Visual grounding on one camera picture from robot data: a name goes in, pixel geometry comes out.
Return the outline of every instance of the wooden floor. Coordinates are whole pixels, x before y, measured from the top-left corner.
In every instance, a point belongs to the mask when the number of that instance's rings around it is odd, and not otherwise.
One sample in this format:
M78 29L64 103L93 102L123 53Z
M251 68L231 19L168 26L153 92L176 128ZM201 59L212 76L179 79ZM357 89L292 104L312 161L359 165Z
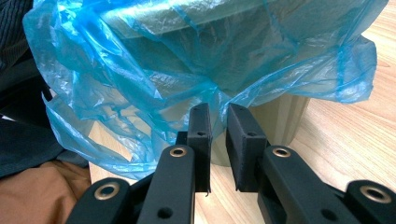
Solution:
M339 189L354 179L370 179L396 191L396 0L364 35L378 53L370 100L341 105L312 99L290 147ZM109 144L100 133L93 135ZM93 181L108 175L92 166ZM196 194L195 223L263 223L257 194L235 192L230 168L212 165L211 185L208 197Z

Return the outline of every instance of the brown fabric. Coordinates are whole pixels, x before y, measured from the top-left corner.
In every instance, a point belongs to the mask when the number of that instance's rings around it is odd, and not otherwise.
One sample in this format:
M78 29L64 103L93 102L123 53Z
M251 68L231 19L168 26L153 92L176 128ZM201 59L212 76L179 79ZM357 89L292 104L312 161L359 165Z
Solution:
M90 185L88 169L61 161L0 179L0 223L65 223Z

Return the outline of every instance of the black clamp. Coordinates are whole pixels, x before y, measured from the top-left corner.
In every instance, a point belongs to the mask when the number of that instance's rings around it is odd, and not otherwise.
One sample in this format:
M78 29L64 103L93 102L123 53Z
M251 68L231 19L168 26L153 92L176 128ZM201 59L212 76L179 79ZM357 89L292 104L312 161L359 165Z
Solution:
M237 190L258 192L265 223L395 223L396 194L375 182L324 184L288 147L270 146L248 109L230 104L226 147ZM93 184L67 223L193 223L195 192L210 192L211 130L207 104L191 109L189 130L163 151L154 174L132 186Z

